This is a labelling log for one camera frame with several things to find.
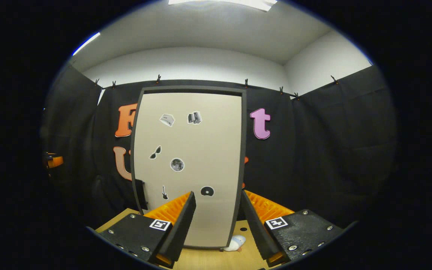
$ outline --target white object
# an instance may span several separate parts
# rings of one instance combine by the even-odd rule
[[[201,2],[208,0],[169,0],[168,5],[181,4],[187,2]],[[213,2],[227,2],[239,5],[245,5],[248,7],[256,8],[262,11],[268,11],[271,7],[277,3],[276,0],[211,0]]]
[[[223,250],[226,251],[236,251],[238,248],[241,248],[241,246],[245,243],[246,238],[242,235],[235,235],[231,238],[231,242],[229,243],[228,247],[223,248]]]
[[[101,33],[96,33],[94,36],[91,36],[90,39],[88,39],[85,43],[83,43],[73,54],[72,56],[74,56],[76,53],[78,53],[82,48],[84,48],[84,46],[86,46],[89,42],[94,41],[95,38],[97,38]]]
[[[174,117],[171,114],[163,114],[159,121],[163,122],[163,124],[167,126],[173,126],[174,124]]]

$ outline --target guitar sticker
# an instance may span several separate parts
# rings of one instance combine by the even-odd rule
[[[163,199],[165,199],[165,200],[168,199],[168,195],[167,195],[166,192],[164,191],[164,185],[163,185]]]

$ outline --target black frame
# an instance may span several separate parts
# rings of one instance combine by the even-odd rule
[[[239,96],[241,97],[241,149],[240,149],[240,174],[238,177],[238,191],[236,192],[236,200],[234,204],[234,212],[233,212],[233,222],[231,224],[230,232],[233,232],[234,227],[236,225],[236,219],[238,217],[238,210],[240,206],[241,200],[241,192],[243,183],[243,178],[245,175],[245,155],[246,155],[246,126],[247,126],[247,103],[246,103],[246,90],[245,89],[237,89],[237,88],[229,88],[229,87],[210,87],[204,85],[174,85],[174,86],[160,86],[160,87],[143,87],[141,89],[141,93],[139,94],[138,106],[136,108],[136,113],[134,114],[134,120],[131,131],[131,149],[134,148],[134,134],[137,126],[137,118],[139,114],[139,108],[141,107],[141,100],[143,99],[144,94],[157,94],[157,93],[203,93],[203,94],[216,94],[216,95],[230,95],[230,96]],[[134,197],[136,198],[136,203],[139,208],[139,213],[143,214],[143,210],[141,209],[137,188],[136,188],[136,178],[134,176],[134,155],[131,155],[131,178],[132,178],[132,188],[134,192]],[[232,234],[229,234],[228,242],[226,246],[229,246],[231,242]],[[185,246],[187,248],[206,248],[206,247],[198,247],[198,246]]]

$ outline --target wooden table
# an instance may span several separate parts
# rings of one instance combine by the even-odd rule
[[[116,217],[106,222],[104,225],[96,229],[100,233],[130,213],[137,214],[136,210],[127,208],[125,211],[118,214]],[[241,228],[247,228],[247,231],[241,231]],[[246,238],[246,242],[241,247],[241,252],[238,251],[219,251],[217,250],[202,250],[183,248],[180,258],[174,263],[173,270],[258,270],[261,268],[271,269],[266,261],[261,258],[251,230],[249,229],[246,220],[236,221],[233,235],[239,234]]]

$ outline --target black fabric backdrop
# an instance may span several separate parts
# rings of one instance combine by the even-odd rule
[[[340,227],[362,217],[392,168],[396,115],[389,89],[372,66],[290,100],[286,93],[247,88],[246,189],[292,210],[310,209]],[[137,103],[143,87],[202,85],[245,89],[243,84],[199,80],[135,82],[101,87],[68,68],[56,80],[41,131],[46,151],[64,157],[53,183],[73,213],[97,228],[129,207],[137,209],[132,184],[116,169],[114,147],[121,106]],[[266,140],[255,137],[249,114],[271,115]],[[241,210],[238,219],[244,219]]]
[[[360,219],[393,168],[391,93],[375,66],[293,99],[303,204],[336,225]]]
[[[131,136],[115,137],[118,129],[120,106],[138,102],[143,87],[171,85],[200,85],[215,87],[233,87],[245,89],[243,84],[200,80],[161,80],[135,82],[116,85],[105,90],[97,107],[93,133],[93,154],[96,164],[96,180],[91,185],[93,197],[101,202],[102,220],[109,220],[127,207],[137,209],[131,182],[123,178],[116,169],[113,147],[126,149],[125,168],[130,173]],[[266,122],[266,129],[271,136],[259,140],[254,136],[253,119],[249,114],[264,108],[271,115]],[[249,86],[247,88],[247,139],[246,156],[249,162],[245,165],[244,182],[246,188],[257,194],[271,198],[287,207],[297,207],[294,200],[294,143],[295,131],[290,96],[281,95],[278,91]],[[243,219],[241,211],[238,219]]]
[[[91,224],[98,218],[89,184],[96,175],[92,133],[101,89],[74,68],[62,68],[46,98],[40,131],[43,151],[63,157],[62,165],[50,169],[56,194],[80,222]]]

